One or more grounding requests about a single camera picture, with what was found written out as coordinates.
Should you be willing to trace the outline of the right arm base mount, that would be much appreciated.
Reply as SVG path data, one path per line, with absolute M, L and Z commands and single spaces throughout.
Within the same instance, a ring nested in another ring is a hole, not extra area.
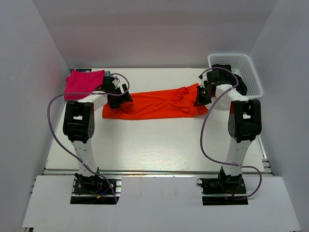
M 217 178 L 199 178 L 204 206 L 247 205 L 247 191 L 241 174 L 226 175 L 220 170 Z

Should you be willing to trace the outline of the orange t shirt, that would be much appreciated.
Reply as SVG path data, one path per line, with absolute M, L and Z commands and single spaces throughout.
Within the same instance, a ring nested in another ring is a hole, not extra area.
M 177 89 L 133 93 L 132 102 L 112 109 L 105 105 L 102 117 L 120 120 L 148 120 L 196 117 L 208 113 L 206 106 L 195 106 L 198 84 Z

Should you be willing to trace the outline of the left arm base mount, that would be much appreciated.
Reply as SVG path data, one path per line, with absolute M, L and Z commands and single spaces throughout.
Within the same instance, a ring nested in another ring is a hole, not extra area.
M 116 205 L 121 191 L 121 180 L 108 179 L 108 182 L 97 175 L 83 176 L 74 174 L 70 204 Z

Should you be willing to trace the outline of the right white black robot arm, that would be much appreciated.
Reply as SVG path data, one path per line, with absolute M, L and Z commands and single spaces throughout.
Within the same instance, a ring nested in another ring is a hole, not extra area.
M 247 150 L 262 130 L 261 103 L 247 98 L 247 87 L 228 65 L 214 65 L 199 75 L 195 106 L 210 104 L 209 111 L 219 101 L 229 107 L 227 130 L 230 145 L 225 161 L 211 159 L 221 165 L 223 176 L 218 188 L 225 193 L 235 188 L 233 177 L 240 177 Z

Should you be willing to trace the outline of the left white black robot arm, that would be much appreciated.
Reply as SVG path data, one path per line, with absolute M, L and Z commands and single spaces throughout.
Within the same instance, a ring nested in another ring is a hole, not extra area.
M 118 109 L 127 102 L 133 102 L 129 93 L 129 83 L 120 84 L 119 74 L 112 73 L 104 76 L 102 84 L 80 100 L 66 103 L 63 133 L 73 145 L 75 156 L 79 162 L 78 176 L 87 177 L 85 187 L 92 193 L 101 190 L 102 181 L 95 177 L 99 175 L 91 138 L 95 132 L 95 111 L 108 105 L 111 109 Z

